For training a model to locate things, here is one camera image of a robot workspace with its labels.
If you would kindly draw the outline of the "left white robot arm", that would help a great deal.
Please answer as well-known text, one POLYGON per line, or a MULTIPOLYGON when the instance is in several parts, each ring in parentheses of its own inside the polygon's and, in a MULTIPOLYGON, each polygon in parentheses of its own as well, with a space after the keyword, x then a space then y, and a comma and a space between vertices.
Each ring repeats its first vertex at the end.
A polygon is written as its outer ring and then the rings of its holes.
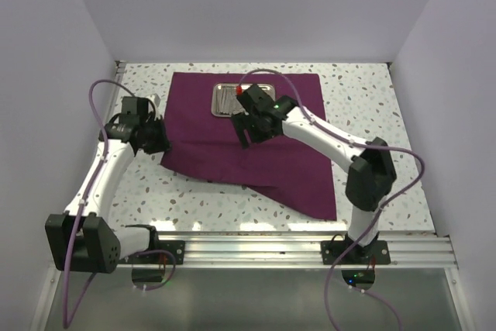
POLYGON ((155 228, 133 224, 113 230, 107 223, 117 188, 136 155, 171 149, 159 104, 156 94, 123 98, 120 113, 99 133, 95 158, 77 194, 61 214, 47 218, 46 236, 58 270, 110 274, 126 257, 136 255, 147 264, 159 258, 155 228))

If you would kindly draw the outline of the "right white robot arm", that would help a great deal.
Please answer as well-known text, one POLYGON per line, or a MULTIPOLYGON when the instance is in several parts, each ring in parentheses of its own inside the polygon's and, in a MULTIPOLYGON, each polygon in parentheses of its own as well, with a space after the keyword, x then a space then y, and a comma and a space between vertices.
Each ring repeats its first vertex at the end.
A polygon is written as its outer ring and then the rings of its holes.
POLYGON ((397 179, 387 143, 379 137, 368 142, 345 133, 287 95, 273 100, 258 84, 237 86, 235 99, 243 110, 230 120, 242 148, 285 136, 311 147, 346 172, 346 197, 353 209, 345 253, 352 262, 363 263, 378 238, 379 206, 397 179))

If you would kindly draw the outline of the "purple cloth wrap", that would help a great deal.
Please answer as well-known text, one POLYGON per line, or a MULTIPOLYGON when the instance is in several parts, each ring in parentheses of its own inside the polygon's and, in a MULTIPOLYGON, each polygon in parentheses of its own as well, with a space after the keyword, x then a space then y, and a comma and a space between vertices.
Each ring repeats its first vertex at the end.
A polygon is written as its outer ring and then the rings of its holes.
POLYGON ((161 165, 196 179, 241 184, 308 217, 335 220, 327 157, 285 136, 243 149, 230 120, 212 114, 214 87, 241 79, 241 74, 173 74, 164 113, 171 149, 161 165))

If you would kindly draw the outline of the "steel instrument tray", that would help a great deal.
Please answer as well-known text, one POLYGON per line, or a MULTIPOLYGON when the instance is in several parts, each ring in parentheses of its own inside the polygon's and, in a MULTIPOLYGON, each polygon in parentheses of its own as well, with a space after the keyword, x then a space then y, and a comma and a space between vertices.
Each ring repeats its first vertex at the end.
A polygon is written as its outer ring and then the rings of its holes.
MULTIPOLYGON (((262 91, 275 100, 276 90, 272 84, 244 83, 241 84, 241 88, 245 91, 253 84, 258 85, 262 91)), ((214 86, 212 91, 211 113, 215 117, 229 118, 232 115, 244 112, 244 108, 236 98, 237 86, 236 83, 218 83, 214 86)))

